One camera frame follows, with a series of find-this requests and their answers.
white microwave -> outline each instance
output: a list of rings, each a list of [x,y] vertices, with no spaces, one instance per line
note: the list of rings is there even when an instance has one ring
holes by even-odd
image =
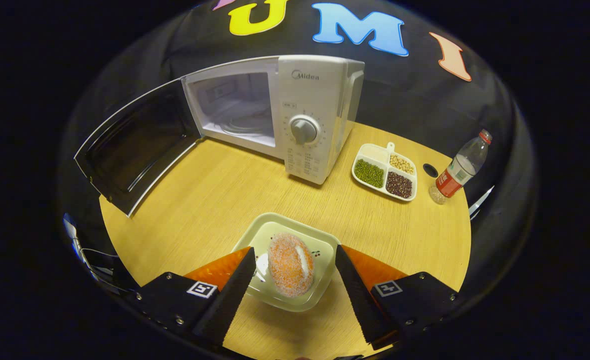
[[[364,63],[322,55],[256,57],[190,73],[105,120],[75,155],[98,192],[130,216],[200,137],[284,160],[325,182],[355,121]]]
[[[364,63],[322,55],[257,57],[181,79],[202,135],[284,160],[325,182],[355,121]]]

bottle cap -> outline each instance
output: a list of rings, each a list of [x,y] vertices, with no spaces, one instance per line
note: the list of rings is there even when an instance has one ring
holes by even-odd
[[[493,135],[491,135],[491,133],[489,133],[488,130],[486,130],[486,129],[483,129],[479,132],[479,137],[481,137],[482,140],[485,141],[489,145],[490,145],[491,141],[493,141]]]

water bottle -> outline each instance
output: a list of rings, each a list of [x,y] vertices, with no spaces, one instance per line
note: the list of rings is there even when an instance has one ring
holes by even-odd
[[[486,160],[488,146],[492,140],[493,137],[490,133],[483,129],[478,137],[462,146],[450,165],[428,189],[430,197],[435,203],[445,203],[446,199],[451,198],[479,172]]]

microwave dial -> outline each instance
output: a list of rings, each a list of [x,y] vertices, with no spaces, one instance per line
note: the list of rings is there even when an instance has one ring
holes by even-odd
[[[310,144],[317,138],[319,126],[310,116],[295,116],[290,120],[290,132],[297,145]]]

blue letter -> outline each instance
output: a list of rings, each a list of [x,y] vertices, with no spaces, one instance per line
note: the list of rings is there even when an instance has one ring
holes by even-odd
[[[359,45],[371,33],[375,32],[375,38],[368,45],[372,48],[386,51],[387,53],[407,57],[408,50],[402,43],[400,25],[404,22],[389,14],[374,11],[359,20],[355,14],[345,6],[329,2],[313,4],[319,10],[321,16],[319,34],[313,36],[318,43],[338,44],[343,37],[337,33],[337,27],[341,27],[353,44]]]

